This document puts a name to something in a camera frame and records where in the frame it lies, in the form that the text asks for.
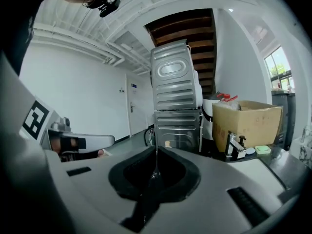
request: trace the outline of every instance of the window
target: window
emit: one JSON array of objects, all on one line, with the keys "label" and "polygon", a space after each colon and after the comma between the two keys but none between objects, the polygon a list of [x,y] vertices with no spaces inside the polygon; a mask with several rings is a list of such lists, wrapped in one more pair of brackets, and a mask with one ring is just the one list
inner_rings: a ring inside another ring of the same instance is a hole
[{"label": "window", "polygon": [[272,88],[294,92],[292,72],[283,48],[276,49],[264,61],[271,77]]}]

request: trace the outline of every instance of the open cardboard box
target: open cardboard box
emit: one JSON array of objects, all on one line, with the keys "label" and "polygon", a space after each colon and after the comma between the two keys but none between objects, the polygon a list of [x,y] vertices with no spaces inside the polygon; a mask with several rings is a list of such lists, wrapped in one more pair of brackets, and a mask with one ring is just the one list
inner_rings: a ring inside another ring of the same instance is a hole
[{"label": "open cardboard box", "polygon": [[225,152],[229,131],[245,136],[245,147],[273,144],[279,133],[282,108],[255,101],[239,101],[242,111],[213,104],[213,138],[219,152]]}]

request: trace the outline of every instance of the green sponge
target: green sponge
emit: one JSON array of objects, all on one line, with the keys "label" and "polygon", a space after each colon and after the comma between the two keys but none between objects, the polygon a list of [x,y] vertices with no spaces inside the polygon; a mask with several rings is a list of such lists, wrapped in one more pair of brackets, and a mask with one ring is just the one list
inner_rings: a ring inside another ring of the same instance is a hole
[{"label": "green sponge", "polygon": [[255,151],[257,154],[269,154],[271,152],[271,149],[268,146],[256,146]]}]

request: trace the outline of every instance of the wooden stair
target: wooden stair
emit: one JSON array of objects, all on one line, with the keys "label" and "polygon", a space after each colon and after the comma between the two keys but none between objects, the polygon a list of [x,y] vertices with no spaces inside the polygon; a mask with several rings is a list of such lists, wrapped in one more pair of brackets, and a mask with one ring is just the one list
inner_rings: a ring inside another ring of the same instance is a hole
[{"label": "wooden stair", "polygon": [[203,96],[215,93],[216,37],[212,9],[180,12],[145,27],[155,46],[187,39]]}]

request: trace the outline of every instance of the door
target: door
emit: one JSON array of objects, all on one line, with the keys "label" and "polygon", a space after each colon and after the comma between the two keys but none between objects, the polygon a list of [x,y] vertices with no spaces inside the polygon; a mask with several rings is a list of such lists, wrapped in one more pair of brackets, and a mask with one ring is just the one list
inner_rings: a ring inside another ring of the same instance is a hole
[{"label": "door", "polygon": [[146,114],[144,112],[144,91],[142,82],[126,76],[127,104],[130,136],[146,129]]}]

